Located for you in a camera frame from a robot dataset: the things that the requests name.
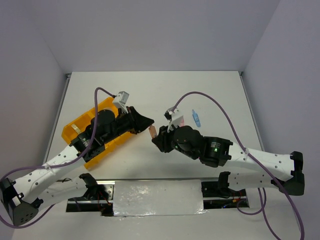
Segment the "orange highlighter pen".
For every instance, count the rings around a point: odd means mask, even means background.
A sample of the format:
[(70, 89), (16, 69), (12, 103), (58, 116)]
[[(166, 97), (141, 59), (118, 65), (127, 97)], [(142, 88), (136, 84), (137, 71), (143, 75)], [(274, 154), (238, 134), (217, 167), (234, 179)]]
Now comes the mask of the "orange highlighter pen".
[(149, 130), (149, 133), (150, 133), (150, 136), (151, 136), (152, 139), (157, 137), (157, 135), (158, 135), (157, 134), (157, 130), (153, 125), (149, 126), (148, 130)]

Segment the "pink highlighter pen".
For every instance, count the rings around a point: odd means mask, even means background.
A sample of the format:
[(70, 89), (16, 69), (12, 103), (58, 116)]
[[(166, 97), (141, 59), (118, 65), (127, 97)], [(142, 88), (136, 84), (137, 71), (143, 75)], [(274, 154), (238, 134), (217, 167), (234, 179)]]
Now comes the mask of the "pink highlighter pen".
[(185, 125), (184, 117), (181, 116), (181, 117), (180, 117), (180, 120), (179, 120), (178, 126), (179, 126), (179, 127), (183, 127), (184, 125)]

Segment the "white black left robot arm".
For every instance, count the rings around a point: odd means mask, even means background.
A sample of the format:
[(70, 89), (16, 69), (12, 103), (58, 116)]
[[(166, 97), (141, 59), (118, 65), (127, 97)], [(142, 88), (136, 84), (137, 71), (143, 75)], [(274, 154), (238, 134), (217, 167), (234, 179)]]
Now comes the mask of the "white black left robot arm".
[(85, 130), (78, 134), (58, 155), (31, 172), (11, 180), (0, 181), (0, 201), (11, 223), (7, 226), (22, 229), (36, 223), (35, 216), (42, 209), (50, 210), (63, 200), (84, 197), (107, 199), (108, 191), (89, 173), (68, 179), (67, 174), (105, 151), (105, 145), (124, 133), (137, 135), (145, 131), (154, 120), (138, 113), (134, 107), (95, 112)]

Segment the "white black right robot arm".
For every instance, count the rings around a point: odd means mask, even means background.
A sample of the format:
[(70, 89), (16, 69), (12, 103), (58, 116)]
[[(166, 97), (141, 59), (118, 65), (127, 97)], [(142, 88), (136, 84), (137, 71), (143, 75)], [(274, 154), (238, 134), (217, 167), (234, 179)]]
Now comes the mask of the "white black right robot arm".
[(217, 167), (237, 167), (249, 173), (219, 173), (217, 190), (223, 196), (249, 188), (277, 188), (290, 196), (302, 196), (305, 191), (303, 154), (276, 154), (251, 148), (242, 149), (238, 143), (220, 137), (203, 136), (190, 126), (168, 129), (162, 126), (151, 135), (151, 141), (162, 153), (173, 150)]

